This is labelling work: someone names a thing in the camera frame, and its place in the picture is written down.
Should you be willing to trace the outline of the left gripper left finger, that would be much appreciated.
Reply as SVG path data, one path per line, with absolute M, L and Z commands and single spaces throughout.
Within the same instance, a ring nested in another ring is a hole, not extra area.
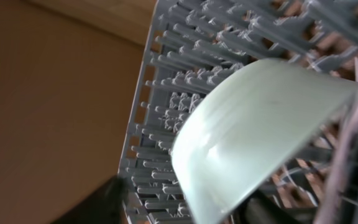
M 115 175 L 52 224 L 121 224 L 127 196 L 127 181 Z

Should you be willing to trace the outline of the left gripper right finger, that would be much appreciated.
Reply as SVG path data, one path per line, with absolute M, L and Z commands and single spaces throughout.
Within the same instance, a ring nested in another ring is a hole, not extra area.
M 233 211 L 233 224 L 309 224 L 308 208 L 280 208 L 256 190 Z

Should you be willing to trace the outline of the green bowl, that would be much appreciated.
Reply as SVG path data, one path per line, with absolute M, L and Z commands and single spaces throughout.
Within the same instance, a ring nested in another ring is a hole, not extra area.
M 226 78 L 190 114 L 172 147 L 193 221 L 221 223 L 357 97 L 357 82 L 277 59 Z

